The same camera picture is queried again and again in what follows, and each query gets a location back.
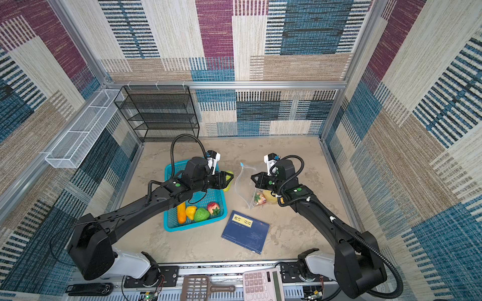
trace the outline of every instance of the metal mesh rack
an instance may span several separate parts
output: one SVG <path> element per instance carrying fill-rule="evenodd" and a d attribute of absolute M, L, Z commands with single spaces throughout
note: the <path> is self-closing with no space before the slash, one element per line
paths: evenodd
<path fill-rule="evenodd" d="M 102 90 L 45 160 L 54 168 L 79 168 L 116 112 L 115 97 L 123 95 L 119 90 Z"/>
<path fill-rule="evenodd" d="M 115 105 L 142 142 L 170 142 L 184 133 L 198 137 L 189 87 L 124 86 L 119 95 Z"/>

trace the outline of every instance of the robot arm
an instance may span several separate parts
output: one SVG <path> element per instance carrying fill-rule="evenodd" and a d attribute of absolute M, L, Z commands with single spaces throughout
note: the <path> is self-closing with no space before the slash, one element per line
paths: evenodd
<path fill-rule="evenodd" d="M 277 158 L 276 163 L 273 164 L 272 161 L 275 158 Z M 276 154 L 270 154 L 265 156 L 265 163 L 267 172 L 260 172 L 251 177 L 256 188 L 276 192 L 278 204 L 282 207 L 291 206 L 295 212 L 309 220 L 335 251 L 334 257 L 323 254 L 317 249 L 300 254 L 298 269 L 302 277 L 315 278 L 317 274 L 321 274 L 336 279 L 343 292 L 353 299 L 365 292 L 387 299 L 396 298 L 402 293 L 401 279 L 401 288 L 397 287 L 397 293 L 377 294 L 371 291 L 372 288 L 387 280 L 387 273 L 384 267 L 385 261 L 377 254 L 379 253 L 377 240 L 370 232 L 360 233 L 329 211 L 310 188 L 298 183 L 297 175 L 302 168 L 295 172 L 292 161 L 287 160 L 286 157 L 279 159 Z"/>
<path fill-rule="evenodd" d="M 74 228 L 67 251 L 84 279 L 92 280 L 109 271 L 119 256 L 112 244 L 126 233 L 151 217 L 191 199 L 197 191 L 226 188 L 234 177 L 225 171 L 211 170 L 214 168 L 208 166 L 205 158 L 194 157 L 187 162 L 179 179 L 173 177 L 163 183 L 151 181 L 149 186 L 152 183 L 160 186 L 147 196 L 96 218 L 90 213 L 82 216 Z M 145 260 L 148 267 L 155 264 L 148 254 L 143 254 L 148 259 Z"/>

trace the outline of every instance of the marble-pattern floor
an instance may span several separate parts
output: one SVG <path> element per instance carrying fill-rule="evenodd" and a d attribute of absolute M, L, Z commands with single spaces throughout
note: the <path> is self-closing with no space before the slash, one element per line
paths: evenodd
<path fill-rule="evenodd" d="M 206 150 L 221 154 L 219 167 L 231 170 L 235 176 L 241 171 L 240 162 L 255 165 L 263 156 L 276 153 L 280 156 L 299 155 L 305 168 L 299 175 L 300 183 L 313 190 L 321 202 L 348 223 L 328 164 L 316 137 L 262 137 L 246 139 L 201 139 Z M 139 164 L 122 205 L 125 206 L 147 193 L 149 180 L 164 181 L 164 167 L 170 164 L 170 143 L 146 143 Z M 177 143 L 174 159 L 181 161 L 202 156 L 197 143 Z M 299 163 L 293 159 L 295 167 Z M 167 232 L 163 226 L 163 213 L 139 225 L 114 246 L 125 251 L 146 251 L 157 262 L 206 262 L 263 259 L 289 259 L 310 248 L 333 253 L 326 239 L 305 218 L 290 207 L 265 204 L 248 209 L 244 200 L 231 189 L 225 193 L 228 216 L 222 221 L 185 231 Z M 242 212 L 270 224 L 261 255 L 221 238 L 232 210 Z"/>

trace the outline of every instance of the black cable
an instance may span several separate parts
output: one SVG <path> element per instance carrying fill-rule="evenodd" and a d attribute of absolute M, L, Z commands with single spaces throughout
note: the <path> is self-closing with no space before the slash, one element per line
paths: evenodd
<path fill-rule="evenodd" d="M 302 198 L 307 199 L 307 197 L 299 197 L 299 198 L 296 198 L 295 200 L 300 200 Z M 323 210 L 328 216 L 330 216 L 330 217 L 332 216 L 332 213 L 329 211 L 329 209 L 326 208 L 319 200 L 314 199 L 312 201 L 312 203 L 314 203 L 318 207 L 320 207 L 321 210 Z M 344 231 L 349 236 L 351 236 L 353 239 L 355 239 L 358 243 L 360 243 L 361 245 L 363 245 L 364 247 L 369 249 L 371 252 L 373 252 L 373 254 L 375 254 L 377 257 L 379 257 L 383 261 L 383 263 L 388 267 L 388 269 L 392 272 L 393 277 L 395 278 L 395 282 L 397 283 L 397 287 L 395 288 L 395 290 L 393 292 L 381 293 L 381 292 L 378 292 L 376 290 L 371 289 L 371 290 L 367 291 L 367 293 L 369 293 L 372 296 L 383 298 L 383 299 L 394 299 L 394 298 L 399 297 L 403 292 L 403 281 L 402 281 L 402 277 L 398 273 L 395 266 L 382 253 L 380 253 L 378 250 L 376 250 L 374 247 L 372 247 L 372 245 L 367 243 L 363 238 L 361 238 L 360 236 L 356 235 L 356 233 L 353 233 L 348 228 L 346 228 L 344 226 L 345 225 L 344 222 L 340 222 L 340 221 L 338 221 L 338 219 L 333 218 L 332 223 L 335 226 L 337 226 L 340 230 Z"/>
<path fill-rule="evenodd" d="M 300 174 L 300 172 L 303 170 L 304 166 L 305 166 L 305 163 L 304 161 L 302 160 L 302 158 L 300 158 L 299 156 L 296 156 L 296 155 L 289 155 L 289 156 L 286 156 L 282 159 L 287 159 L 287 158 L 297 158 L 298 160 L 300 160 L 301 162 L 301 167 L 300 169 L 291 177 L 289 177 L 287 180 L 285 180 L 279 187 L 278 187 L 278 195 L 280 196 L 281 195 L 281 189 L 283 188 L 283 186 L 288 183 L 290 180 L 292 180 L 293 178 L 295 178 L 297 175 Z M 302 196 L 302 197 L 298 197 L 298 198 L 295 198 L 293 200 L 291 200 L 290 202 L 286 202 L 284 204 L 281 203 L 281 197 L 278 197 L 278 205 L 280 205 L 281 207 L 286 207 L 286 206 L 289 206 L 299 200 L 302 200 L 302 199 L 308 199 L 307 197 L 305 196 Z M 321 208 L 321 210 L 323 210 L 328 216 L 332 216 L 332 213 L 328 210 L 328 208 L 326 208 L 319 200 L 317 199 L 314 199 L 313 202 L 314 204 L 318 205 L 318 207 Z M 332 219 L 332 223 L 337 226 L 340 230 L 344 231 L 345 233 L 347 233 L 349 236 L 351 236 L 353 239 L 355 239 L 358 243 L 360 243 L 361 245 L 363 245 L 364 247 L 366 247 L 367 249 L 369 249 L 371 252 L 373 252 L 377 257 L 379 257 L 383 263 L 388 267 L 388 269 L 392 272 L 394 278 L 395 278 L 395 281 L 397 283 L 397 287 L 395 288 L 395 290 L 391 293 L 381 293 L 381 292 L 378 292 L 378 291 L 375 291 L 375 290 L 369 290 L 367 291 L 367 293 L 369 293 L 370 295 L 372 296 L 375 296 L 375 297 L 379 297 L 379 298 L 383 298 L 383 299 L 394 299 L 394 298 L 397 298 L 399 297 L 402 292 L 403 292 L 403 281 L 402 281 L 402 277 L 400 276 L 400 274 L 398 273 L 397 269 L 395 268 L 395 266 L 383 255 L 381 254 L 379 251 L 377 251 L 374 247 L 372 247 L 369 243 L 367 243 L 363 238 L 361 238 L 360 236 L 356 235 L 355 233 L 353 233 L 352 231 L 350 231 L 348 228 L 346 228 L 344 226 L 344 222 L 339 222 L 338 219 L 334 218 Z M 328 297 L 327 299 L 323 299 L 323 300 L 331 300 L 331 296 Z"/>
<path fill-rule="evenodd" d="M 286 179 L 283 183 L 281 183 L 281 185 L 278 187 L 278 192 L 277 194 L 279 195 L 278 197 L 278 205 L 280 205 L 281 207 L 286 207 L 286 206 L 289 206 L 291 204 L 293 204 L 293 201 L 289 202 L 289 203 L 281 203 L 281 189 L 283 188 L 283 186 L 285 186 L 289 181 L 291 181 L 292 179 L 296 178 L 302 171 L 303 171 L 303 168 L 305 167 L 305 162 L 303 161 L 303 159 L 300 157 L 300 156 L 297 156 L 297 155 L 288 155 L 286 157 L 283 157 L 281 160 L 284 160 L 284 159 L 288 159 L 288 158 L 296 158 L 300 161 L 301 163 L 301 166 L 300 166 L 300 169 L 295 172 L 294 175 L 292 175 L 291 177 L 289 177 L 288 179 Z"/>
<path fill-rule="evenodd" d="M 284 157 L 284 158 L 281 158 L 281 160 L 288 159 L 288 158 L 296 158 L 296 159 L 300 160 L 300 162 L 303 161 L 302 158 L 300 158 L 300 157 L 297 156 L 297 155 L 288 155 L 288 156 L 286 156 L 286 157 Z M 278 163 L 278 162 L 279 162 L 279 161 L 276 161 L 275 164 L 273 164 L 273 166 L 271 166 L 271 168 L 269 168 L 269 173 L 270 173 L 270 174 L 273 174 L 273 169 L 276 167 L 276 163 Z"/>
<path fill-rule="evenodd" d="M 119 215 L 119 216 L 116 216 L 115 218 L 119 218 L 119 219 L 117 220 L 117 223 L 116 223 L 116 226 L 114 227 L 114 229 L 117 227 L 117 224 L 118 224 L 119 221 L 121 220 L 120 217 L 129 215 L 129 214 L 132 214 L 132 213 L 136 213 L 136 212 L 138 212 L 140 209 L 142 209 L 144 206 L 142 206 L 141 208 L 139 208 L 139 209 L 137 209 L 137 210 L 133 210 L 133 211 L 131 211 L 131 212 L 124 213 L 124 214 L 121 214 L 121 215 Z M 76 265 L 74 265 L 74 264 L 71 264 L 71 263 L 64 262 L 64 261 L 60 260 L 60 259 L 54 254 L 54 250 L 53 250 L 53 248 L 52 248 L 52 240 L 53 240 L 57 235 L 59 235 L 59 234 L 61 234 L 61 233 L 65 233 L 65 230 L 68 230 L 68 229 L 70 229 L 70 228 L 77 227 L 77 226 L 80 226 L 80 225 L 85 225 L 85 224 L 88 224 L 88 223 L 93 223 L 93 222 L 105 222 L 105 221 L 109 221 L 109 220 L 111 220 L 111 219 L 112 219 L 112 218 L 110 218 L 110 219 L 103 219 L 103 220 L 95 220 L 95 221 L 90 221 L 90 222 L 81 222 L 81 223 L 77 223 L 77 224 L 75 224 L 75 225 L 69 226 L 69 227 L 67 227 L 67 228 L 64 228 L 64 229 L 60 230 L 59 232 L 55 233 L 55 234 L 52 235 L 52 236 L 50 237 L 50 239 L 49 239 L 49 250 L 50 250 L 50 253 L 52 254 L 52 257 L 53 257 L 57 262 L 59 262 L 59 263 L 62 263 L 62 264 L 68 265 L 68 266 L 72 266 L 72 267 L 76 266 Z"/>
<path fill-rule="evenodd" d="M 127 299 L 127 297 L 124 295 L 124 278 L 125 278 L 125 275 L 122 276 L 122 283 L 120 284 L 121 288 L 120 288 L 120 291 L 122 292 L 122 295 L 124 296 L 124 299 L 126 299 L 127 301 L 129 301 L 129 299 Z"/>
<path fill-rule="evenodd" d="M 152 197 L 152 185 L 162 185 L 162 182 L 155 181 L 155 180 L 150 180 L 149 183 L 147 184 L 147 201 L 150 202 L 151 197 Z"/>
<path fill-rule="evenodd" d="M 174 177 L 174 169 L 175 169 L 174 168 L 174 145 L 176 144 L 177 139 L 179 139 L 181 137 L 191 137 L 192 139 L 194 139 L 199 144 L 199 146 L 201 147 L 202 154 L 204 155 L 204 158 L 206 160 L 208 159 L 208 156 L 206 154 L 206 150 L 204 149 L 204 146 L 202 145 L 201 141 L 198 138 L 194 137 L 191 134 L 180 134 L 179 136 L 175 137 L 173 142 L 171 143 L 171 178 Z"/>
<path fill-rule="evenodd" d="M 334 297 L 338 296 L 338 294 L 341 292 L 341 287 L 338 287 L 338 289 L 333 293 L 331 294 L 330 296 L 324 298 L 324 299 L 321 299 L 321 301 L 330 301 L 331 299 L 333 299 Z"/>
<path fill-rule="evenodd" d="M 202 201 L 202 199 L 206 196 L 206 194 L 208 194 L 207 191 L 204 193 L 204 195 L 202 196 L 202 198 L 199 199 L 199 201 L 195 201 L 194 203 L 191 203 L 190 201 L 192 200 L 192 198 L 190 198 L 189 200 L 187 200 L 187 203 L 190 204 L 190 205 L 197 204 L 197 203 L 199 203 L 199 202 Z"/>

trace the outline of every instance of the purple panel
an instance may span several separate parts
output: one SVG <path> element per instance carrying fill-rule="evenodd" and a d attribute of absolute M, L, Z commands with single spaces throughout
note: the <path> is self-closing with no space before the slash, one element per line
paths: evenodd
<path fill-rule="evenodd" d="M 232 0 L 196 0 L 205 57 L 233 57 Z"/>

